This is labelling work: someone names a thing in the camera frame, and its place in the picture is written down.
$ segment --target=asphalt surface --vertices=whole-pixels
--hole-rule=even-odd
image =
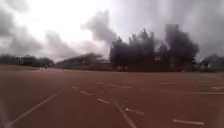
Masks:
[[[0,127],[223,128],[224,74],[0,71]]]

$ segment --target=sky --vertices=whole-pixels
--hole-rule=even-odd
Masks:
[[[107,57],[117,36],[146,28],[164,39],[166,24],[189,33],[198,58],[224,55],[223,0],[0,0],[0,54]]]

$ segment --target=track marking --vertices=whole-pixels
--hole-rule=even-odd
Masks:
[[[82,94],[85,94],[85,95],[88,95],[88,96],[91,96],[91,94],[89,94],[88,92],[85,92],[85,91],[81,91]]]
[[[72,86],[72,88],[73,88],[73,89],[75,89],[75,90],[77,90],[77,89],[78,89],[78,87],[75,87],[75,86]]]
[[[145,115],[144,112],[140,112],[140,111],[137,111],[137,110],[134,110],[134,109],[130,109],[130,108],[125,108],[125,111],[126,111],[126,112],[135,113],[135,114],[137,114],[137,115]]]
[[[173,119],[174,123],[181,123],[181,124],[191,124],[191,125],[205,125],[204,122],[199,121],[187,121],[187,120],[179,120],[179,119]]]
[[[117,102],[114,102],[115,107],[118,109],[118,111],[121,113],[121,115],[124,117],[124,119],[126,120],[126,122],[128,123],[128,125],[131,128],[137,128],[137,126],[135,125],[135,123],[131,120],[131,118],[124,112],[124,110],[122,110]]]
[[[102,100],[102,99],[97,99],[98,101],[101,101],[101,102],[103,102],[103,103],[105,103],[105,104],[109,104],[110,102],[108,102],[108,101],[105,101],[105,100]]]
[[[214,89],[214,90],[222,90],[222,89],[224,89],[224,86],[213,86],[213,87],[211,87],[211,89]]]
[[[40,102],[39,104],[37,104],[36,106],[34,106],[33,108],[29,109],[28,111],[26,111],[25,113],[21,114],[20,116],[18,116],[16,119],[10,121],[9,123],[5,124],[5,128],[11,128],[13,126],[13,124],[15,124],[16,122],[20,121],[21,119],[23,119],[24,117],[28,116],[31,112],[35,111],[36,109],[38,109],[40,106],[42,106],[43,104],[47,103],[48,101],[52,100],[54,97],[58,96],[59,94],[61,94],[62,92],[64,92],[65,89],[55,93],[54,95],[48,97],[47,99],[45,99],[44,101]]]

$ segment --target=tree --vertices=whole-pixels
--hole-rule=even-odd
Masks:
[[[193,66],[199,49],[187,33],[182,32],[178,25],[169,24],[166,26],[166,41],[170,48],[171,63],[176,69]]]

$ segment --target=dark cloud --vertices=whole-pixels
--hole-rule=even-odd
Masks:
[[[0,37],[9,36],[14,27],[12,15],[0,8]]]
[[[54,59],[65,59],[77,55],[77,52],[69,45],[64,43],[60,36],[55,32],[48,32],[46,34],[48,44],[48,55]]]
[[[109,26],[109,13],[98,12],[83,27],[89,29],[94,40],[111,43],[116,40],[116,33]]]
[[[29,10],[26,0],[6,0],[6,3],[10,8],[19,12],[26,12]]]
[[[0,8],[0,54],[36,55],[41,48],[26,28],[17,27],[13,16]]]

